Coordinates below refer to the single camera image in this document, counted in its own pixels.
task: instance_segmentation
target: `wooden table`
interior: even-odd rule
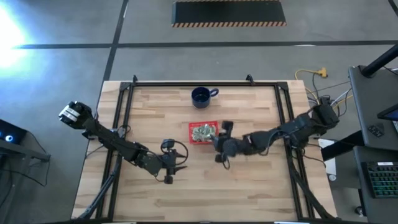
[[[302,81],[287,81],[295,115],[306,112],[307,96]],[[120,82],[104,82],[98,104],[99,121],[111,128]],[[188,123],[234,121],[233,137],[280,125],[274,89],[271,87],[220,87],[218,96],[205,110],[191,103],[192,87],[135,87],[129,116],[127,140],[137,141],[160,153],[163,139],[187,145],[188,168],[174,176],[174,184],[158,182],[147,171],[123,161],[116,201],[115,221],[273,221],[296,220],[294,201],[282,141],[276,141],[269,155],[231,158],[231,169],[214,162],[209,145],[192,145]],[[282,95],[285,117],[288,119]],[[120,124],[124,116],[122,108]],[[100,144],[90,142],[88,152]],[[175,147],[182,154],[183,149]],[[306,155],[322,159],[318,147],[306,147]],[[73,216],[79,216],[98,193],[103,176],[106,149],[85,161]],[[304,158],[310,188],[329,213],[336,216],[325,168],[321,162]],[[300,190],[303,213],[305,200]],[[104,215],[108,211],[106,200]]]

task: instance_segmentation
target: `keyboard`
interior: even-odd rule
[[[398,198],[398,162],[363,162],[373,198]]]

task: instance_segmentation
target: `mug handle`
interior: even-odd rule
[[[216,96],[217,94],[218,94],[218,89],[217,88],[215,88],[215,89],[212,89],[212,90],[210,90],[210,96],[211,97],[213,97],[213,96]]]

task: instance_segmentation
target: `gray floor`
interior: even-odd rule
[[[398,18],[387,1],[284,0],[287,27],[172,29],[172,1],[131,0],[120,42],[206,41],[310,41],[396,40]],[[2,34],[0,41],[18,44],[111,43],[122,0],[20,0],[0,1],[21,38]],[[298,69],[326,67],[329,77],[316,79],[319,89],[348,81],[348,67],[368,64],[388,45],[332,47],[219,47],[177,49],[118,49],[111,80],[242,80],[293,79]],[[33,132],[52,155],[49,184],[45,188],[26,180],[16,198],[11,223],[43,223],[70,218],[88,141],[79,131],[58,121],[59,111],[71,100],[94,108],[101,89],[109,49],[11,50],[0,52],[0,119]],[[390,67],[398,67],[393,61]],[[311,74],[299,75],[312,88]],[[322,91],[337,97],[350,87],[344,84]],[[359,129],[356,108],[348,101],[341,123],[326,134],[340,139]],[[338,215],[345,220],[366,221],[353,213],[358,196],[344,189],[339,157],[338,181],[332,193]],[[45,170],[31,173],[41,180]],[[4,195],[0,190],[0,199]],[[20,215],[18,211],[28,211]]]

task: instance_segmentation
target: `desk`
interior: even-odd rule
[[[355,146],[367,146],[398,151],[398,133],[392,123],[377,118],[377,114],[398,103],[398,76],[380,69],[373,78],[366,78],[358,67],[349,69],[361,130],[322,150],[323,159],[328,160],[352,150]],[[376,137],[368,127],[376,126],[384,132]]]
[[[361,163],[376,161],[395,162],[398,161],[398,154],[394,151],[356,146],[354,147],[354,156],[358,168],[359,181],[361,186],[363,186],[362,196],[368,221],[383,224],[397,223],[398,200],[396,198],[372,198]]]
[[[308,110],[302,81],[288,81],[294,114]],[[120,82],[104,82],[98,104],[99,121],[112,126]],[[123,161],[115,221],[274,221],[297,220],[282,141],[270,148],[266,157],[231,158],[231,169],[214,162],[212,146],[191,145],[188,123],[193,121],[234,121],[233,137],[267,130],[280,125],[273,88],[264,86],[219,87],[220,93],[205,110],[191,103],[193,87],[135,87],[129,116],[129,141],[137,141],[160,152],[163,139],[176,139],[187,145],[188,168],[174,176],[174,184],[154,180],[145,170]],[[88,152],[100,144],[90,142]],[[307,147],[308,156],[322,158],[317,147]],[[77,217],[98,193],[103,175],[106,149],[85,161],[73,216]],[[336,210],[322,163],[307,160],[308,182],[320,203],[332,215]],[[303,212],[305,211],[303,195]],[[103,215],[107,214],[106,198]]]

